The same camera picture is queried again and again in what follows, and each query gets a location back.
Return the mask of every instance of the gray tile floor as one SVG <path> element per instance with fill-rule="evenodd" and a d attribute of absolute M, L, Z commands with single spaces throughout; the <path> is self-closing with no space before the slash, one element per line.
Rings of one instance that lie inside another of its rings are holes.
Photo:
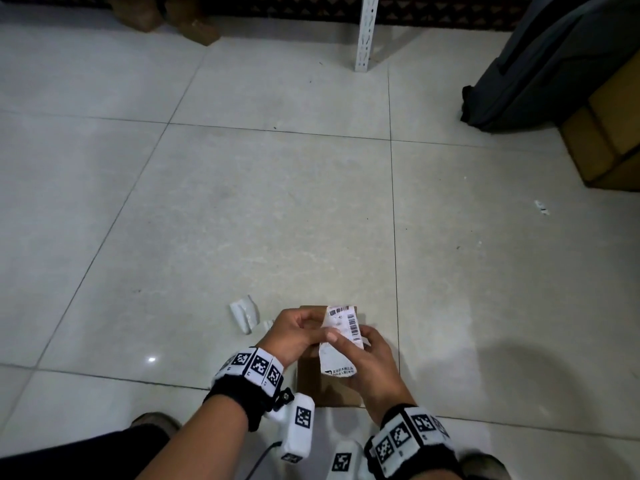
<path fill-rule="evenodd" d="M 227 308 L 250 293 L 263 317 L 357 304 L 516 479 L 640 477 L 640 199 L 585 188 L 554 128 L 459 122 L 508 35 L 379 27 L 356 74 L 357 27 L 218 23 L 204 48 L 0 7 L 0 454 L 186 420 L 255 341 Z M 320 411 L 286 475 L 371 431 Z"/>

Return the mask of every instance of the paper label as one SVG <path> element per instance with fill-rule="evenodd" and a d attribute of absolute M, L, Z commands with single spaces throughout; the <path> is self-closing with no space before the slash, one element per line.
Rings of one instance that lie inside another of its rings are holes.
<path fill-rule="evenodd" d="M 362 336 L 358 327 L 358 318 L 355 307 L 328 306 L 324 314 L 323 327 L 333 327 L 340 333 L 363 349 Z M 342 355 L 330 344 L 320 344 L 320 372 L 328 376 L 350 377 L 356 373 L 354 364 Z"/>

